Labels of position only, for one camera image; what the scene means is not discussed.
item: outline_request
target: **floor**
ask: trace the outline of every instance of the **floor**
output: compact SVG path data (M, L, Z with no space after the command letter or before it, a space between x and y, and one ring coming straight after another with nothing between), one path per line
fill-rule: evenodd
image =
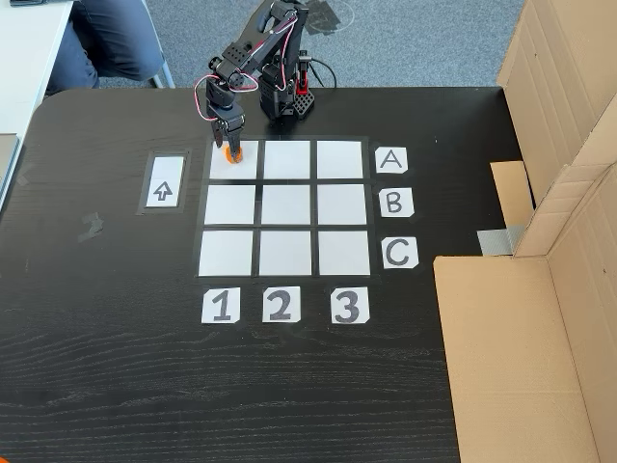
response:
M174 80L189 87L262 0L148 0ZM303 45L339 86L490 86L523 0L308 0ZM332 85L328 72L321 72ZM147 84L104 79L103 87Z

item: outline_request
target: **wood grain surface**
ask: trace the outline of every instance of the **wood grain surface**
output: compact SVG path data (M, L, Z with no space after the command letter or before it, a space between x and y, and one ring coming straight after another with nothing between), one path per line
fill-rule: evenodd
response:
M365 325L333 325L332 282L302 320L201 325L196 237L210 127L191 91L73 91L36 113L0 221L0 455L20 462L458 462L432 261L502 228L489 162L521 158L499 89L315 92L303 123L245 95L247 137L407 147L421 265L369 285ZM181 214L138 215L152 150L192 150ZM102 232L79 242L98 214Z

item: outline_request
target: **white paper square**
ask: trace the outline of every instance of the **white paper square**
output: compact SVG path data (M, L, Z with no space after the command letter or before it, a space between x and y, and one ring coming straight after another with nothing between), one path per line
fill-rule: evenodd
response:
M264 323L300 321L300 287L269 287L263 293Z
M264 185L261 223L265 225L310 225L308 185Z
M375 150L377 174L404 174L407 169L406 148L380 147Z
M265 153L264 178L310 178L310 142L268 141Z
M201 277L250 277L252 231L204 231L201 239Z
M362 142L317 142L317 178L363 178Z
M414 215L414 194L411 188L387 188L379 192L382 217Z
M237 164L231 164L225 157L223 148L227 146L227 142L224 142L220 148L217 148L216 143L212 145L210 178L255 179L257 177L257 152L259 150L259 142L240 142L240 147L242 147L242 161Z
M239 287L210 289L203 295L201 323L235 323L239 319Z
M262 231L260 276L311 274L310 231Z
M365 225L364 185L318 185L319 225Z
M150 181L146 207L177 207L180 192L180 177Z
M415 268L419 264L416 239L412 236L384 238L382 256L384 268Z
M332 323L366 323L370 318L368 288L339 287L330 296Z
M252 224L255 218L254 185L210 185L205 204L206 225Z
M320 275L370 275L366 231L320 231Z

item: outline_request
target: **up arrow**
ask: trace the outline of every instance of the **up arrow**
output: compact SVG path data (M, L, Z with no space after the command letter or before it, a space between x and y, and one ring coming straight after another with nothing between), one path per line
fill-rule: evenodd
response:
M167 184L167 181L164 181L161 186L154 190L153 194L158 195L158 201L165 201L165 199L173 193L170 185Z

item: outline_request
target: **orange game piece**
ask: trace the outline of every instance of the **orange game piece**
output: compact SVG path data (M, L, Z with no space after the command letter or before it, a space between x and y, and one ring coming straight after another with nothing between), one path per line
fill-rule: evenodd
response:
M231 150L229 149L229 145L226 145L223 148L223 152L225 153L226 160L230 164L237 164L238 162L242 161L242 148L240 148L240 151L238 152L238 155L235 156L235 160L233 159L233 157L231 157Z

